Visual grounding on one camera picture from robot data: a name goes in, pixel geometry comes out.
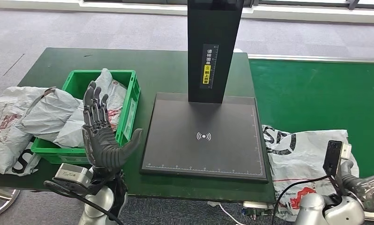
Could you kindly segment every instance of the floor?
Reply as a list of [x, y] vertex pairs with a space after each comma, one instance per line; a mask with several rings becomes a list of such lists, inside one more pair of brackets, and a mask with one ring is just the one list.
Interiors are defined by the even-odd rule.
[[[183, 16], [83, 12], [0, 11], [0, 94], [15, 86], [46, 47], [187, 49]], [[374, 26], [241, 20], [236, 48], [253, 54], [374, 58]], [[240, 215], [241, 206], [224, 204], [245, 224], [269, 224]], [[83, 205], [75, 199], [22, 191], [0, 215], [0, 225], [77, 224]], [[125, 225], [233, 225], [206, 202], [131, 198], [121, 215]], [[276, 224], [289, 224], [276, 221]]]

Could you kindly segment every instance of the robotic hand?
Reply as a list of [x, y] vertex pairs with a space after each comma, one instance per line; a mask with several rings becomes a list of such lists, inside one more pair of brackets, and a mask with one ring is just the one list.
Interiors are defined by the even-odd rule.
[[143, 130], [136, 129], [131, 140], [121, 148], [115, 140], [108, 119], [108, 95], [105, 94], [100, 102], [100, 92], [101, 88], [96, 87], [96, 83], [92, 81], [83, 96], [85, 125], [82, 127], [82, 134], [86, 156], [95, 168], [120, 169], [138, 147]]
[[354, 177], [350, 160], [340, 165], [342, 145], [330, 141], [324, 163], [336, 194], [304, 196], [295, 225], [360, 225], [365, 219], [364, 211], [374, 212], [374, 176]]
[[142, 137], [142, 129], [136, 129], [131, 140], [119, 146], [108, 119], [108, 95], [100, 101], [100, 91], [92, 81], [83, 97], [82, 135], [92, 167], [88, 170], [63, 163], [52, 181], [44, 182], [49, 190], [85, 203], [79, 225], [122, 224], [118, 216], [127, 203], [128, 189], [121, 167], [137, 149]]

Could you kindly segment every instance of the green workbench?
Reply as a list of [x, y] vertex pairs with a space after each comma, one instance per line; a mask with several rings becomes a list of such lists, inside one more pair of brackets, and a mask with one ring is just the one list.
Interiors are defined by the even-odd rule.
[[[135, 128], [147, 130], [157, 91], [187, 91], [187, 53], [174, 51], [49, 48], [19, 85], [61, 87], [73, 69], [101, 68], [136, 71], [142, 94]], [[248, 63], [246, 54], [235, 54], [226, 95], [253, 96], [254, 92], [262, 124], [288, 132], [347, 129], [360, 176], [374, 174], [374, 61], [253, 55]], [[131, 194], [274, 201], [272, 184], [142, 176], [138, 173], [141, 156], [142, 148], [125, 165]], [[32, 175], [0, 175], [0, 187], [41, 190], [42, 182], [57, 168], [41, 160], [39, 171]]]
[[[132, 69], [141, 87], [134, 128], [143, 128], [145, 143], [157, 92], [187, 92], [187, 52], [105, 49], [47, 48], [19, 86], [62, 87], [74, 69]], [[246, 53], [232, 59], [225, 94], [253, 97], [254, 89]], [[140, 175], [143, 145], [124, 166], [129, 194], [138, 196], [185, 198], [215, 201], [273, 202], [272, 183], [239, 180], [211, 180], [199, 177]], [[265, 154], [266, 170], [270, 172]], [[42, 159], [38, 171], [25, 177], [0, 174], [0, 187], [44, 190], [43, 181], [56, 173], [59, 165]]]
[[374, 60], [249, 55], [260, 121], [287, 132], [346, 129], [374, 175]]

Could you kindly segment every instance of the printed plastic bag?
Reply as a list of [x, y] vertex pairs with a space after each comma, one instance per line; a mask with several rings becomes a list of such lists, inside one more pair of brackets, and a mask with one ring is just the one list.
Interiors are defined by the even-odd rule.
[[11, 168], [30, 143], [32, 135], [19, 130], [15, 125], [46, 90], [47, 88], [10, 87], [0, 96], [0, 173], [12, 173]]
[[[276, 198], [293, 183], [326, 175], [322, 165], [328, 141], [348, 143], [346, 130], [305, 131], [291, 134], [266, 125], [263, 125], [262, 128], [271, 164]], [[354, 162], [352, 174], [358, 176], [357, 161], [352, 154], [350, 160]], [[287, 221], [295, 221], [301, 198], [304, 195], [309, 193], [330, 195], [334, 192], [329, 180], [293, 186], [281, 198], [277, 217]]]

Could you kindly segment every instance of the white plastic bag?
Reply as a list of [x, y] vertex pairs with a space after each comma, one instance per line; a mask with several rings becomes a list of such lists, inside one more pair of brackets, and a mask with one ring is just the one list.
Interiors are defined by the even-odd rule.
[[[104, 68], [95, 80], [96, 86], [101, 87], [100, 99], [108, 94], [107, 110], [112, 129], [115, 131], [120, 120], [122, 106], [125, 101], [127, 89], [112, 78], [110, 71]], [[54, 143], [62, 148], [84, 148], [82, 138], [83, 103], [81, 103], [59, 132]]]
[[32, 135], [19, 130], [15, 125], [34, 100], [46, 90], [47, 88], [10, 87], [0, 96], [0, 173], [11, 173], [10, 169], [30, 143]]
[[63, 90], [50, 89], [37, 98], [16, 127], [34, 137], [53, 142], [81, 103]]
[[[291, 134], [266, 125], [262, 128], [276, 198], [293, 183], [326, 175], [322, 165], [328, 141], [348, 143], [346, 130], [305, 131]], [[354, 162], [352, 174], [358, 176], [357, 162], [352, 154], [350, 160]], [[335, 190], [329, 180], [293, 186], [281, 198], [277, 216], [287, 221], [295, 221], [301, 198], [314, 192], [330, 195]]]

